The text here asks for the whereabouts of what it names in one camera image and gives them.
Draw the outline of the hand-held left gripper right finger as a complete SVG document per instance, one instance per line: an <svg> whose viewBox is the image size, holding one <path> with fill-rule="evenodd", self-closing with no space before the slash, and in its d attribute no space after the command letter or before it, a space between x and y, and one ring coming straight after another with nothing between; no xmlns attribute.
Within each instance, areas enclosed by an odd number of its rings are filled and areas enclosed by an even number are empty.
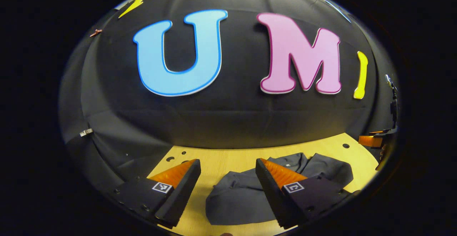
<svg viewBox="0 0 457 236"><path fill-rule="evenodd" d="M313 223L359 194L349 192L322 175L305 177L263 158L256 160L256 175L280 227Z"/></svg>

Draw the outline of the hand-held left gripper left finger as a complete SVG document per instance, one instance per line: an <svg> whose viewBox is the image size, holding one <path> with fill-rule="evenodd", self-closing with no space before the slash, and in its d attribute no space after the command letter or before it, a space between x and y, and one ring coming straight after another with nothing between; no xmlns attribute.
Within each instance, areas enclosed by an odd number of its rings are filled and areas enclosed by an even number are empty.
<svg viewBox="0 0 457 236"><path fill-rule="evenodd" d="M178 225L201 174L193 159L148 178L137 177L112 190L112 199L133 214L172 229Z"/></svg>

